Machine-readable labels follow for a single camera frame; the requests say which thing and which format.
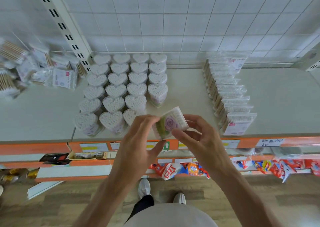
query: person's right hand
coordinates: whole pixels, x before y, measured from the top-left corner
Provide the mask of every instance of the person's right hand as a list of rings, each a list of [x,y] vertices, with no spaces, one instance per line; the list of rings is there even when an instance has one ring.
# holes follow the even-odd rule
[[[184,114],[190,128],[196,131],[172,130],[172,135],[185,144],[211,178],[236,170],[223,146],[218,131],[201,116]]]

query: wooden floor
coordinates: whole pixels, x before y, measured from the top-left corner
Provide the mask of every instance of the wooden floor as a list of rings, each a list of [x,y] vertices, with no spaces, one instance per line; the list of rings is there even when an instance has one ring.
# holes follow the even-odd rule
[[[320,226],[320,177],[291,175],[286,183],[272,175],[247,176],[253,188],[290,227]],[[32,184],[5,187],[1,197],[0,227],[70,226],[90,201],[101,181],[64,182],[29,201]],[[187,204],[207,213],[219,227],[240,227],[229,202],[212,180],[180,177],[168,181],[150,179],[156,204],[170,202],[182,191]],[[114,213],[108,226],[123,226],[138,201],[137,186]]]

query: finger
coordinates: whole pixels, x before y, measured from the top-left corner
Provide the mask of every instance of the finger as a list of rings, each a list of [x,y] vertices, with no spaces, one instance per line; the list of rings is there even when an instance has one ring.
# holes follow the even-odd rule
[[[191,151],[196,150],[196,148],[198,147],[198,141],[191,138],[185,132],[175,128],[171,131],[171,133],[177,140],[188,147]]]
[[[193,122],[193,121],[186,121],[186,122],[188,123],[190,128],[194,128],[198,132],[202,133],[202,128],[196,122]]]
[[[153,163],[154,160],[157,158],[157,156],[160,154],[166,142],[167,142],[166,140],[161,140],[153,147],[152,150],[149,150],[148,154],[149,154],[150,164]]]
[[[202,130],[206,130],[208,127],[211,127],[211,125],[199,115],[183,114],[183,116],[187,121],[197,123]]]
[[[147,140],[148,134],[150,132],[151,126],[160,120],[158,116],[146,117],[139,126],[136,136]]]
[[[140,124],[143,122],[143,120],[145,120],[145,118],[148,118],[148,117],[151,117],[151,115],[147,114],[147,115],[136,116],[135,119],[133,120],[133,123],[130,126],[128,134],[135,135],[140,127]]]
[[[187,135],[189,135],[191,138],[193,138],[194,140],[200,141],[201,140],[201,134],[196,132],[196,131],[189,131],[186,130],[184,131]]]

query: handwritten price tag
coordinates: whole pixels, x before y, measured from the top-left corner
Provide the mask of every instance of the handwritten price tag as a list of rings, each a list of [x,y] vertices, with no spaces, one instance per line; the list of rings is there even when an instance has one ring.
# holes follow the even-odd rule
[[[279,147],[285,139],[260,139],[256,147]]]

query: white sneaker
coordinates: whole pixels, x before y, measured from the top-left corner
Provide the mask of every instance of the white sneaker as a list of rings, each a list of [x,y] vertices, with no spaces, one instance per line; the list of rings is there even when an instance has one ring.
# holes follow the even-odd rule
[[[140,199],[142,199],[143,196],[150,195],[150,190],[151,187],[149,181],[147,178],[142,178],[138,186],[138,195]]]
[[[186,204],[186,197],[182,192],[178,193],[173,200],[174,203]]]

